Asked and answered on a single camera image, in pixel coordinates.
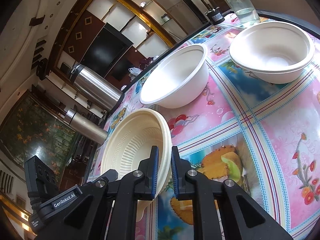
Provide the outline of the large steel thermos jug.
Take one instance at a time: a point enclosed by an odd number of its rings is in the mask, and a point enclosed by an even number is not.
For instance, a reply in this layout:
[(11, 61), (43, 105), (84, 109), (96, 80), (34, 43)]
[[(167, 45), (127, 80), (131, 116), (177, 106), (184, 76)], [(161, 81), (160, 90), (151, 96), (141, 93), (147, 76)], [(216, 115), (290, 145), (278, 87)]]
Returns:
[(90, 102), (108, 112), (112, 111), (124, 98), (122, 91), (82, 64), (73, 66), (69, 79)]

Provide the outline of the cream ribbed plastic bowl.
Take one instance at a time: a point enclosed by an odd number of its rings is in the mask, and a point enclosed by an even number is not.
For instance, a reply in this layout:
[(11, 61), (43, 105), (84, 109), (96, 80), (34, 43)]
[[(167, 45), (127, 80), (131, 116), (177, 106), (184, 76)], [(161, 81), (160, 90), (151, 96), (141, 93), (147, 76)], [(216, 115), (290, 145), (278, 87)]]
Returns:
[(155, 194), (158, 196), (171, 178), (172, 140), (165, 118), (152, 109), (136, 110), (119, 123), (106, 143), (100, 173), (114, 169), (121, 179), (137, 170), (141, 160), (149, 158), (152, 146), (159, 149)]

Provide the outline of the flower garden wall painting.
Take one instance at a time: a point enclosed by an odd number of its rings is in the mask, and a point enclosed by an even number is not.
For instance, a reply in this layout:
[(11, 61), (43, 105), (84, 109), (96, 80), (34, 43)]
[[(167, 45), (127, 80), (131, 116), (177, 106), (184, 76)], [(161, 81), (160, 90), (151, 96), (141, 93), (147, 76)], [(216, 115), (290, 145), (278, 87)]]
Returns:
[(37, 156), (61, 182), (77, 133), (43, 108), (30, 95), (9, 112), (1, 124), (1, 146), (20, 168)]

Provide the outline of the white paper bowl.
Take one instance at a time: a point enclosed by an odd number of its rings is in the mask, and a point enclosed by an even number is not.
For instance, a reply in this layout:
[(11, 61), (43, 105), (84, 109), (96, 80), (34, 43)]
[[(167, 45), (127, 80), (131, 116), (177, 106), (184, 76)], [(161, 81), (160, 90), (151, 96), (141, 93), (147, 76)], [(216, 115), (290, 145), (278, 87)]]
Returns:
[(149, 75), (140, 102), (164, 108), (183, 107), (195, 100), (208, 81), (207, 48), (192, 44), (170, 54)]
[(239, 33), (229, 56), (259, 79), (285, 84), (295, 81), (315, 54), (311, 37), (301, 28), (280, 21), (263, 22)]

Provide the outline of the small black jar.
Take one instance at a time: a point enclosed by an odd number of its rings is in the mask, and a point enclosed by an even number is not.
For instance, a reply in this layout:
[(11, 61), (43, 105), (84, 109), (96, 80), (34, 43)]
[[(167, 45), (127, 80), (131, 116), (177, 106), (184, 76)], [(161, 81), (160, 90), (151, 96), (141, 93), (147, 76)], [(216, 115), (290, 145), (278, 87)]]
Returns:
[(212, 25), (220, 24), (225, 20), (225, 18), (221, 14), (219, 7), (212, 8), (207, 12), (205, 12), (204, 14), (208, 17)]

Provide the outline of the colourful plastic tablecloth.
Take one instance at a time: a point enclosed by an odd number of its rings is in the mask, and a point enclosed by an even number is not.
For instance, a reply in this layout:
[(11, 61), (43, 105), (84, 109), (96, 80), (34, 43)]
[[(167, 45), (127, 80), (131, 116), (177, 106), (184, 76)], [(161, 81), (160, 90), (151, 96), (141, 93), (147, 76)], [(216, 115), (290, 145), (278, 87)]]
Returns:
[(153, 106), (182, 158), (241, 185), (294, 239), (319, 239), (319, 53), (293, 82), (267, 83), (233, 63), (228, 49), (242, 30), (233, 13), (176, 45), (208, 48), (209, 78), (178, 109)]

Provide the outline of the slim steel thermos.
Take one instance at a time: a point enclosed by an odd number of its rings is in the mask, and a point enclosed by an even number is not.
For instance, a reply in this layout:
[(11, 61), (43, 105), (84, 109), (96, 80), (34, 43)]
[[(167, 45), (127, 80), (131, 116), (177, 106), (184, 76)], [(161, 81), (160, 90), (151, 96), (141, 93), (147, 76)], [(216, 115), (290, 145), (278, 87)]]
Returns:
[(107, 139), (105, 130), (72, 109), (67, 111), (63, 121), (84, 137), (100, 145)]

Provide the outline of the flat screen television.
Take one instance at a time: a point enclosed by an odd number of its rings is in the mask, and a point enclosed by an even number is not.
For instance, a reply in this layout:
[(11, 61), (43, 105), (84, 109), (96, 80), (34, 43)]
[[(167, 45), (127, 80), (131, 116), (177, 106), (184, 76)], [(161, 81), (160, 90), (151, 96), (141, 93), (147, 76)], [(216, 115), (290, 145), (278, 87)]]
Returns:
[(84, 54), (81, 64), (101, 77), (111, 76), (121, 81), (132, 63), (125, 53), (133, 43), (109, 23), (106, 23)]

